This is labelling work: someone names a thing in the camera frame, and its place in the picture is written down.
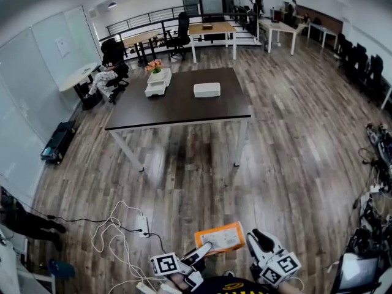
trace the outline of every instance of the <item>orange box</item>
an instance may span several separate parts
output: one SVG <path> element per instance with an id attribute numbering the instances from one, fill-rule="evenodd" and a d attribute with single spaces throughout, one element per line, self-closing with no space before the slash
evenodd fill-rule
<path id="1" fill-rule="evenodd" d="M 240 221 L 195 233 L 196 247 L 200 248 L 205 243 L 211 242 L 213 248 L 207 256 L 220 252 L 230 252 L 245 245 L 244 230 Z"/>

